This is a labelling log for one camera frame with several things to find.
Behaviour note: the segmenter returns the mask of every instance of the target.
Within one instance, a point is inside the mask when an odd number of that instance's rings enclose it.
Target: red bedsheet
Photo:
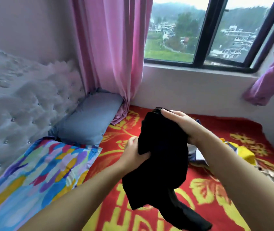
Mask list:
[[[127,117],[119,124],[110,125],[100,144],[101,154],[90,168],[85,181],[108,167],[120,157],[131,136],[139,136],[141,121],[149,109],[131,106]],[[263,168],[274,170],[274,148],[262,133],[258,123],[240,118],[219,118],[191,115],[226,141],[244,145],[253,151]],[[213,224],[213,231],[250,230],[224,187],[204,165],[190,164],[186,181],[176,189],[180,201]],[[83,230],[86,231],[176,231],[157,209],[145,206],[132,211],[122,182],[113,188]]]

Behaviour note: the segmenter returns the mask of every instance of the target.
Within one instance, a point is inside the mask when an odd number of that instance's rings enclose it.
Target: black cloth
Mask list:
[[[178,229],[209,230],[212,224],[181,203],[174,192],[186,179],[188,136],[160,110],[147,113],[138,139],[139,154],[151,152],[151,157],[122,178],[130,206],[135,210],[149,204]]]

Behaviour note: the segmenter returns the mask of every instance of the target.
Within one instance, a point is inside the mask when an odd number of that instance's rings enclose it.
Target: black window frame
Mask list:
[[[268,37],[265,45],[263,46],[266,37],[270,33],[272,26],[274,25],[274,2],[270,8],[268,15],[266,16],[260,31],[254,40],[244,62],[236,62],[226,60],[222,58],[210,57],[212,43],[216,36],[216,32],[226,9],[228,0],[209,0],[208,8],[205,14],[203,26],[199,36],[196,52],[194,54],[193,62],[178,62],[178,61],[167,61],[152,58],[145,58],[145,63],[161,64],[168,66],[179,66],[179,67],[192,67],[200,69],[211,69],[211,70],[223,70],[231,72],[241,73],[255,73],[260,68],[262,62],[270,52],[270,49],[274,43],[274,29]],[[211,62],[221,63],[227,66],[214,66],[205,65],[204,61],[208,60]]]

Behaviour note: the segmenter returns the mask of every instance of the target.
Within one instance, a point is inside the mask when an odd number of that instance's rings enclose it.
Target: padded headboard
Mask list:
[[[44,66],[0,51],[0,175],[84,97],[72,61]]]

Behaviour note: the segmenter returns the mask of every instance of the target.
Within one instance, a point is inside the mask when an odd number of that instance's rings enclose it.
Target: hand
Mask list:
[[[138,154],[138,137],[131,137],[125,146],[124,152],[117,163],[123,167],[125,174],[138,168],[144,161],[150,158],[150,153]]]
[[[185,131],[185,133],[188,134],[187,143],[197,146],[202,140],[202,133],[204,133],[207,129],[193,120],[190,116],[180,111],[171,110],[171,112],[169,112],[165,109],[161,109],[161,113],[164,117],[177,123]]]

